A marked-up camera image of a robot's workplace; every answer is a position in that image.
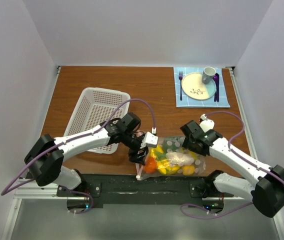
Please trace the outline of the white perforated plastic basket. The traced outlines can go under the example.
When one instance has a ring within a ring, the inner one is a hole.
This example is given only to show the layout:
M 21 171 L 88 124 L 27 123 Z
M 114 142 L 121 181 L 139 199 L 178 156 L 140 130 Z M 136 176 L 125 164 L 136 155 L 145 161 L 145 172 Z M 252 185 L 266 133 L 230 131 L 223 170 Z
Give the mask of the white perforated plastic basket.
M 96 129 L 106 121 L 113 111 L 131 96 L 122 91 L 87 87 L 79 96 L 72 115 L 64 131 L 64 136 L 71 136 Z

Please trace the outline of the clear zip top bag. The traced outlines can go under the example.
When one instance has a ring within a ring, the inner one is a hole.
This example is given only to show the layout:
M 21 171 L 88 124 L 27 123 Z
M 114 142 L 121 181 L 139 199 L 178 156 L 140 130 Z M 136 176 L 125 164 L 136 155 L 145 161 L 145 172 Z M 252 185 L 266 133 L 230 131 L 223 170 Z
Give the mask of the clear zip top bag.
M 150 147 L 145 165 L 136 166 L 136 179 L 159 176 L 197 177 L 206 170 L 203 156 L 183 147 L 184 136 L 160 137 L 157 147 Z

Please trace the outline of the white fake radish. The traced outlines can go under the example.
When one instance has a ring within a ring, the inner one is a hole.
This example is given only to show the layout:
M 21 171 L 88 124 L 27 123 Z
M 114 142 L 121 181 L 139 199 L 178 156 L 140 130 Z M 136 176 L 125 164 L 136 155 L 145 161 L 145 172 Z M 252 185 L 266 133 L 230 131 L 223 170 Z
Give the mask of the white fake radish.
M 195 159 L 188 153 L 168 152 L 165 156 L 171 164 L 175 164 L 180 167 L 189 166 L 195 162 Z

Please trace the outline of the orange fake fruit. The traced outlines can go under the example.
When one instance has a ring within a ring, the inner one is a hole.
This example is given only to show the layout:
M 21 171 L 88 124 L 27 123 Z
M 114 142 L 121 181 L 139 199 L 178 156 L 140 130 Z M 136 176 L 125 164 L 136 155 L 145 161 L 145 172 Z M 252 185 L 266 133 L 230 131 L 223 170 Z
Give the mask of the orange fake fruit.
M 154 173 L 157 170 L 157 161 L 151 156 L 148 157 L 143 170 L 147 174 Z

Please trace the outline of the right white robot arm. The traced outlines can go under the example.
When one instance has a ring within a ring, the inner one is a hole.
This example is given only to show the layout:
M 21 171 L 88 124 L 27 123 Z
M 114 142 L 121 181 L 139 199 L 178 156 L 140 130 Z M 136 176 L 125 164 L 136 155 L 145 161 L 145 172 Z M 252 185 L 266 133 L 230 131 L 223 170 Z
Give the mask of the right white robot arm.
M 284 207 L 284 168 L 278 164 L 271 167 L 254 159 L 229 143 L 213 127 L 210 119 L 184 124 L 180 127 L 185 136 L 182 146 L 198 155 L 224 162 L 240 177 L 221 170 L 213 171 L 200 186 L 203 197 L 231 194 L 249 201 L 264 216 L 274 217 Z

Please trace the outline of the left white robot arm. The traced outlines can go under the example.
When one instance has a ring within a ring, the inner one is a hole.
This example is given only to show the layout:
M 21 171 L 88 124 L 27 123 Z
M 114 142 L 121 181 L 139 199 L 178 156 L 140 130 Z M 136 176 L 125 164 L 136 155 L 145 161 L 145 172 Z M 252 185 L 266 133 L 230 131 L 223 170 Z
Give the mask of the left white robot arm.
M 63 162 L 91 149 L 122 143 L 129 149 L 129 161 L 144 165 L 149 149 L 146 135 L 137 135 L 136 128 L 140 124 L 140 118 L 129 112 L 122 118 L 103 121 L 94 128 L 73 135 L 53 138 L 45 134 L 37 140 L 24 162 L 38 186 L 55 183 L 66 187 L 74 196 L 81 196 L 86 184 L 80 172 L 63 166 Z

